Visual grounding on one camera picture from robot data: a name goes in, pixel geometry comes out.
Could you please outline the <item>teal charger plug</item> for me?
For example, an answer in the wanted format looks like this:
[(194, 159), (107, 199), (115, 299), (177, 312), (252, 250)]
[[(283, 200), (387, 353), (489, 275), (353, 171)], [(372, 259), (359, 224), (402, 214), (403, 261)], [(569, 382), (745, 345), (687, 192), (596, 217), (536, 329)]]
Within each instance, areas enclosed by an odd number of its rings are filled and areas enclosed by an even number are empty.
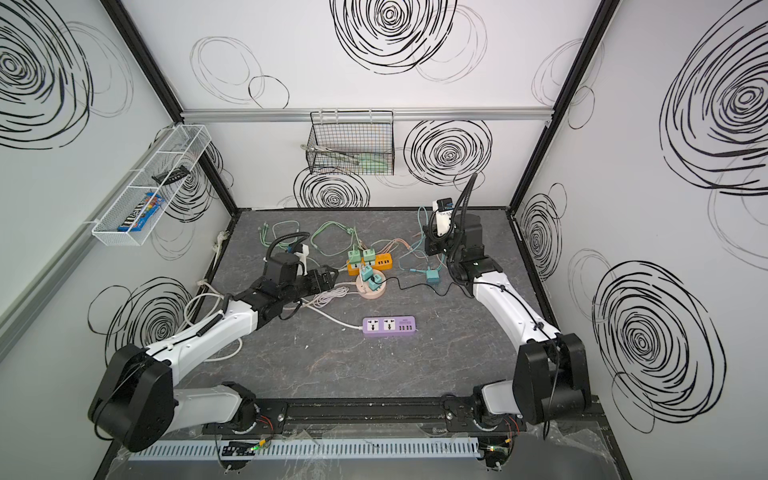
[(363, 282), (368, 282), (374, 278), (375, 270), (370, 265), (364, 265), (360, 269), (359, 276)]
[(424, 271), (424, 275), (427, 284), (436, 285), (441, 281), (440, 272), (437, 269), (427, 269)]

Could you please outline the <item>pink round power strip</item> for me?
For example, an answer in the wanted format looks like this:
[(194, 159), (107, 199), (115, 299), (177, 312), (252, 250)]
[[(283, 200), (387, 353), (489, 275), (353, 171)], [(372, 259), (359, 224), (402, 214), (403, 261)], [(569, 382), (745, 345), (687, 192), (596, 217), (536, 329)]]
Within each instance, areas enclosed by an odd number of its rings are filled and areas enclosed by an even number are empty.
[(380, 298), (386, 291), (386, 278), (378, 273), (374, 273), (373, 276), (364, 280), (361, 276), (358, 276), (355, 281), (358, 294), (367, 300), (374, 300)]

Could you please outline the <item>orange power strip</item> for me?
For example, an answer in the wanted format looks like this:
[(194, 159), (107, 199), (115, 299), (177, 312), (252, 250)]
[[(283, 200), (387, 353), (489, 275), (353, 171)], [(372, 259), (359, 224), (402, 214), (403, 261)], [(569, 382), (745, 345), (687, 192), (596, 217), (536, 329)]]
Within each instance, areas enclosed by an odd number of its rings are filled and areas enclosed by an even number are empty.
[(367, 261), (365, 258), (360, 257), (357, 262), (348, 262), (346, 266), (346, 273), (350, 276), (356, 276), (360, 273), (360, 268), (363, 266), (371, 266), (379, 271), (386, 271), (393, 268), (394, 261), (390, 253), (377, 254), (374, 260)]

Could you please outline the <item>purple power strip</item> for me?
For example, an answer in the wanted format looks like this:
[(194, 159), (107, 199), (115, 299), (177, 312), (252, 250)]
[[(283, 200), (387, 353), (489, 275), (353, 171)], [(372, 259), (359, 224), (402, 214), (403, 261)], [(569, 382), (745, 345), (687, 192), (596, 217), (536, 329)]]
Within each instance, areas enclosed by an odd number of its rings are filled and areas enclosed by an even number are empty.
[(363, 319), (365, 338), (408, 337), (416, 333), (413, 316), (366, 317)]

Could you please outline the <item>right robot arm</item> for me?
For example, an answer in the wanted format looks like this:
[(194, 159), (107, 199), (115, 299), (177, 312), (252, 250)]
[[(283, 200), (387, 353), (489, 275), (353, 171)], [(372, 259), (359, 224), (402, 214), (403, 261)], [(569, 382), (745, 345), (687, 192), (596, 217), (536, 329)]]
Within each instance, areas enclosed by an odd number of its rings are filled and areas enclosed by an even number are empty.
[(517, 348), (510, 380), (475, 389), (479, 419), (514, 415), (542, 424), (592, 405), (586, 349), (539, 315), (485, 253), (480, 218), (456, 208), (435, 210), (423, 228), (425, 250), (442, 254), (452, 281), (482, 304)]

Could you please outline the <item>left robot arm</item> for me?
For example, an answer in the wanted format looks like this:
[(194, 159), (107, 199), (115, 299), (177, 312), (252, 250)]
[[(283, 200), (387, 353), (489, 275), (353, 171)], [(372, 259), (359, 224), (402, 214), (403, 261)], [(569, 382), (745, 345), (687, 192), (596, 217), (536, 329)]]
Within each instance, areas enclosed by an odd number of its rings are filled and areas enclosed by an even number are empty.
[(338, 276), (328, 265), (306, 270), (294, 253), (270, 255), (262, 275), (246, 290), (226, 296), (224, 307), (206, 319), (146, 347), (118, 349), (87, 412), (95, 431), (131, 452), (198, 425), (250, 432), (260, 418), (250, 390), (231, 381), (193, 389), (181, 389), (179, 382), (226, 346), (282, 315), (285, 306), (332, 290)]

